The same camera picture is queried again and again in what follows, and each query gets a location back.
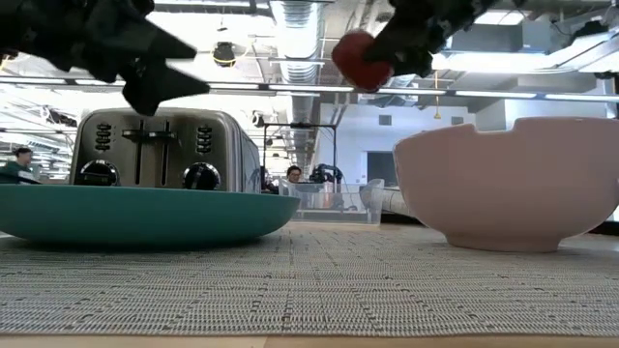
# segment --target ceramic bowl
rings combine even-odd
[[[618,148],[619,121],[535,117],[419,133],[395,158],[408,208],[451,245],[549,252],[616,209]]]

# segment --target black knob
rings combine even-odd
[[[215,166],[209,163],[194,163],[183,173],[183,188],[215,190],[220,187],[221,176]]]
[[[119,186],[118,170],[107,160],[96,159],[86,163],[77,175],[77,185]]]

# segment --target teal tray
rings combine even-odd
[[[0,185],[0,231],[42,243],[217,246],[283,227],[299,199],[167,188]]]

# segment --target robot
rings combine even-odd
[[[393,18],[364,59],[389,62],[394,75],[431,73],[432,58],[456,31],[467,29],[499,0],[390,0]],[[526,0],[513,0],[520,7]],[[126,81],[123,95],[140,114],[159,104],[208,93],[206,82],[169,68],[195,49],[146,20],[153,0],[2,0],[0,55],[46,59],[61,71],[82,68],[107,83]]]
[[[309,175],[309,181],[315,184],[333,183],[339,186],[343,177],[344,175],[339,168],[321,163],[313,168]]]
[[[389,0],[394,16],[366,51],[368,62],[389,62],[394,74],[432,73],[432,56],[453,34],[468,30],[499,0]],[[513,0],[517,8],[526,0]]]
[[[2,0],[0,56],[24,52],[107,83],[120,75],[127,102],[152,116],[160,102],[209,92],[207,83],[166,65],[197,52],[148,21],[154,9],[153,0]]]

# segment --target woven table mat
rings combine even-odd
[[[619,336],[619,253],[307,226],[151,253],[0,238],[0,334]]]

